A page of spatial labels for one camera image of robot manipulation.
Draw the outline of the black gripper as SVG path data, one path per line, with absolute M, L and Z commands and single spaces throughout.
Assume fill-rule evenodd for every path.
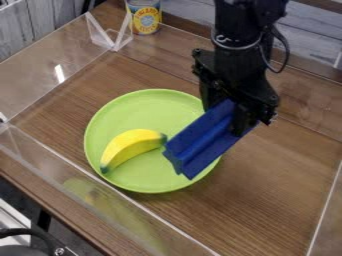
M 229 124 L 232 135 L 241 137 L 259 121 L 269 125 L 276 116 L 279 96 L 267 81 L 259 49 L 194 48 L 192 58 L 202 109 L 208 110 L 225 99 L 236 104 Z

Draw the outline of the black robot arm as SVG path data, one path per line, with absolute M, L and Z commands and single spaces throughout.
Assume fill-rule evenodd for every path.
M 213 0 L 212 50 L 193 49 L 192 73 L 198 78 L 202 107 L 229 100 L 229 131 L 241 135 L 276 115 L 279 96 L 265 73 L 280 72 L 269 64 L 272 44 L 285 42 L 275 23 L 285 16 L 288 0 Z

